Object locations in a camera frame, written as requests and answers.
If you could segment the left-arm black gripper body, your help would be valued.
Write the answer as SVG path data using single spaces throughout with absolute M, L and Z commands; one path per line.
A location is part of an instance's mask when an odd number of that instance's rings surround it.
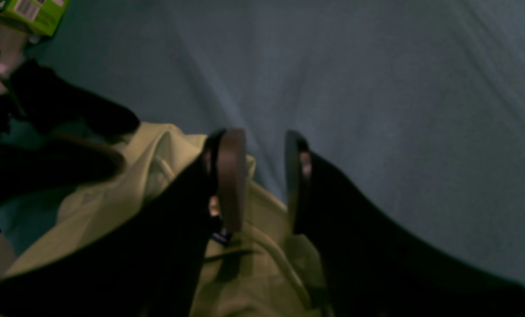
M 113 139 L 135 132 L 140 121 L 128 108 L 69 84 L 36 60 L 0 64 L 0 204 L 41 189 L 111 178 L 121 154 L 72 132 L 81 123 Z

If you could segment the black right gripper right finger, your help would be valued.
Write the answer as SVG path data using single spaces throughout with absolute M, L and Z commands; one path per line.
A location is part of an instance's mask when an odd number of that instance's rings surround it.
M 525 317 L 525 286 L 416 237 L 336 166 L 285 135 L 289 223 L 319 253 L 337 317 Z

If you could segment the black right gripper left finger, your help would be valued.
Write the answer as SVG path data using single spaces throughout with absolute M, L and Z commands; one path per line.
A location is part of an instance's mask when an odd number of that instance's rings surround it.
M 146 199 L 162 134 L 100 203 L 86 203 L 0 279 L 3 317 L 186 317 L 214 233 L 242 229 L 246 133 L 210 135 Z

